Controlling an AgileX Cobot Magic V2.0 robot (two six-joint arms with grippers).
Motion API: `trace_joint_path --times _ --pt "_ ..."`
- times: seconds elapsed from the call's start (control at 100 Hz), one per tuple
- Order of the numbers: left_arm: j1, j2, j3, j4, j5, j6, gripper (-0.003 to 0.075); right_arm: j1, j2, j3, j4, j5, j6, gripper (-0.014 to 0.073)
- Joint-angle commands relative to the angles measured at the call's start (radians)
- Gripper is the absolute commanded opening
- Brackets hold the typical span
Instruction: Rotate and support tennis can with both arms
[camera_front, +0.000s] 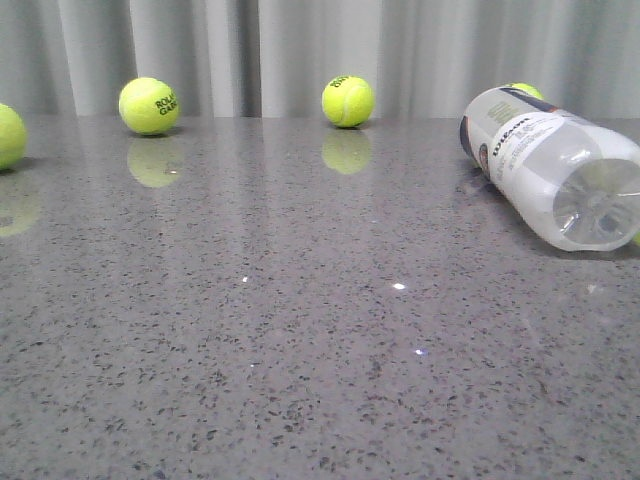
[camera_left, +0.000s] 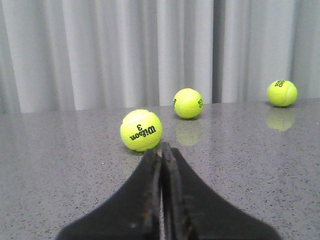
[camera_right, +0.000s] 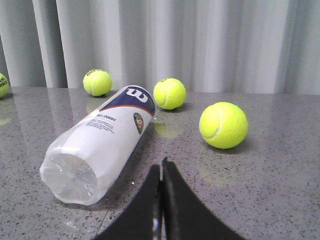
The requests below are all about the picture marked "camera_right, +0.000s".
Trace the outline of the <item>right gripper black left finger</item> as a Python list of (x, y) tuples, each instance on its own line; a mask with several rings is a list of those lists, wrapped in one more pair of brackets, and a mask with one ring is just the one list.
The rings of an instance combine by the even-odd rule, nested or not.
[(97, 240), (160, 239), (160, 167), (152, 165), (136, 196)]

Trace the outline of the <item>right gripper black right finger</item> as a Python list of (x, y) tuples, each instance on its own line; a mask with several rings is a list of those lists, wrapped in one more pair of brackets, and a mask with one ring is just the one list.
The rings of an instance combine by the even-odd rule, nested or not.
[(242, 240), (189, 188), (174, 162), (162, 161), (162, 200), (168, 240)]

